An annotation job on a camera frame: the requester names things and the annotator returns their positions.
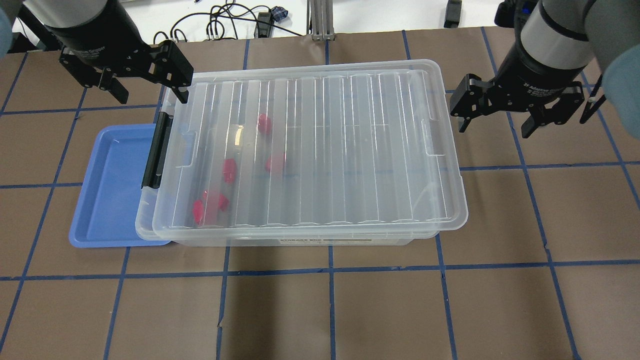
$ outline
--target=tiled surface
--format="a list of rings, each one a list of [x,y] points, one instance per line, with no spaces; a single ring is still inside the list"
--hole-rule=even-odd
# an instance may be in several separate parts
[[[575,342],[584,360],[640,354],[640,265],[574,266],[557,270]]]
[[[492,77],[486,45],[500,65],[510,31],[180,48],[196,71],[409,54],[437,61],[452,90],[468,72]],[[590,83],[596,70],[584,72]],[[0,109],[1,359],[562,360],[639,352],[640,165],[623,168],[618,154],[639,161],[640,147],[610,104],[602,119],[573,119],[528,140],[516,114],[515,137],[503,113],[456,132],[469,220],[435,239],[401,247],[76,249],[68,230],[95,135],[151,122],[156,111],[156,85],[124,82],[131,100],[120,106],[95,89],[82,97],[57,54],[0,60],[0,100],[8,104]]]
[[[571,359],[548,268],[447,272],[458,358]]]
[[[110,359],[213,359],[219,277],[128,279]]]
[[[440,273],[335,274],[338,359],[450,359]]]
[[[117,280],[25,283],[3,359],[100,358],[117,287]]]

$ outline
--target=translucent lid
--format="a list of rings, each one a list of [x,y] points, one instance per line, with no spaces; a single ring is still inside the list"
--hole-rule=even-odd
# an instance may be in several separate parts
[[[142,237],[420,238],[466,222],[433,61],[210,72],[189,92],[164,100],[173,126]]]

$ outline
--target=blue plastic tray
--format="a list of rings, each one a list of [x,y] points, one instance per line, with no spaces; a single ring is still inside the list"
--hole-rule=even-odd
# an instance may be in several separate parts
[[[109,126],[96,138],[69,231],[75,247],[164,245],[136,233],[140,184],[154,124]]]

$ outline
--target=black handle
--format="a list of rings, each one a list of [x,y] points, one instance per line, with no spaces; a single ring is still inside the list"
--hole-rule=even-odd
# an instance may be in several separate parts
[[[164,158],[166,157],[166,147],[169,144],[169,134],[171,133],[172,124],[172,116],[162,111],[158,113],[156,130],[154,131],[154,138],[151,141],[151,149],[149,150],[147,166],[145,167],[145,175],[142,177],[142,187],[148,186],[153,189],[160,187]]]

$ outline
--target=clear plastic container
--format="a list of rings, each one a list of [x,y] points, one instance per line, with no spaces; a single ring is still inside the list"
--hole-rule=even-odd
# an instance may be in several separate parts
[[[197,246],[404,245],[467,221],[430,60],[196,74],[142,238]]]

